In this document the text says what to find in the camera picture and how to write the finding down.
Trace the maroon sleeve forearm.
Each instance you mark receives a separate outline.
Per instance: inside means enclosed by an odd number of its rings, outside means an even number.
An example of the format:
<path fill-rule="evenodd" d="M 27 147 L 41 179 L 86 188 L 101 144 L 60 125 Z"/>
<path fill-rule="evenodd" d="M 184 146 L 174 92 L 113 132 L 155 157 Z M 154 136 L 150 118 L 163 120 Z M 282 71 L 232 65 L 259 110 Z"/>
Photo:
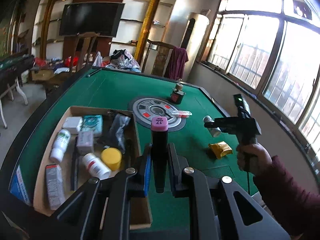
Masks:
<path fill-rule="evenodd" d="M 301 188 L 278 156 L 253 182 L 274 218 L 290 236 L 319 239 L 319 195 Z"/>

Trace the person right hand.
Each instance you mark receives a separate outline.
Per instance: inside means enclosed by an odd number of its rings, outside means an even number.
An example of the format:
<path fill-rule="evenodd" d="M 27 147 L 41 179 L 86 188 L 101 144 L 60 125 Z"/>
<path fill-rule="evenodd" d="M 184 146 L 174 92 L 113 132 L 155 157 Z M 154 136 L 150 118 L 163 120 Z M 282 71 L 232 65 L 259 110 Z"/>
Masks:
<path fill-rule="evenodd" d="M 242 171 L 258 176 L 272 165 L 271 156 L 259 143 L 250 145 L 239 144 L 236 150 L 238 152 L 237 164 Z"/>

